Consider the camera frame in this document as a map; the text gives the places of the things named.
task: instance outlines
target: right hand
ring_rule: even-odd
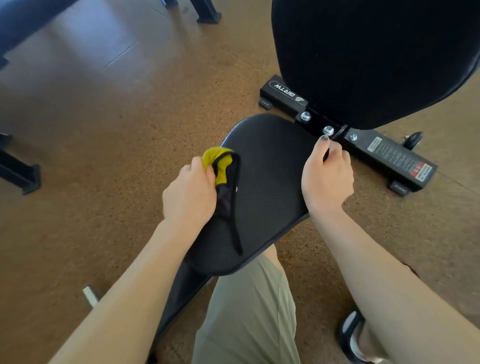
[[[350,154],[328,136],[320,137],[303,167],[301,189],[310,212],[341,209],[346,198],[353,194]]]

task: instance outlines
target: black metal frame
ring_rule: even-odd
[[[41,186],[40,166],[29,166],[5,152],[3,148],[11,140],[11,135],[0,133],[0,178],[20,187],[23,194],[29,194]]]
[[[308,104],[308,101],[289,89],[280,76],[274,75],[260,89],[259,105],[270,110],[273,106],[295,118],[295,123],[316,137],[332,127],[331,140],[339,142],[351,155],[371,165],[389,178],[388,188],[400,196],[423,189],[435,174],[438,166],[398,144],[376,130],[358,130],[328,119]],[[375,140],[382,142],[382,154],[371,150]],[[421,167],[426,165],[423,179]]]
[[[173,8],[178,5],[177,0],[162,0],[167,8]],[[222,13],[217,12],[211,0],[190,0],[195,11],[198,14],[197,23],[218,24],[222,18]]]

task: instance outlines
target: khaki shorts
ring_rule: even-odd
[[[296,325],[287,277],[260,255],[218,279],[192,363],[300,363]]]

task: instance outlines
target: cork floor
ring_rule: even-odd
[[[0,180],[0,362],[44,363],[88,314],[162,218],[161,193],[193,155],[263,112],[259,87],[278,72],[271,0],[215,0],[220,25],[199,25],[188,0],[79,0],[7,58],[0,132],[42,166],[41,190]],[[354,160],[346,211],[463,315],[480,324],[480,74],[441,103],[382,128],[440,165],[402,199]],[[333,332],[353,306],[310,221],[277,244],[297,306],[303,363],[346,363]],[[213,286],[158,345],[188,363]]]

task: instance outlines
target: black seat backrest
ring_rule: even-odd
[[[274,0],[272,27],[286,84],[358,129],[449,96],[480,57],[479,0]]]

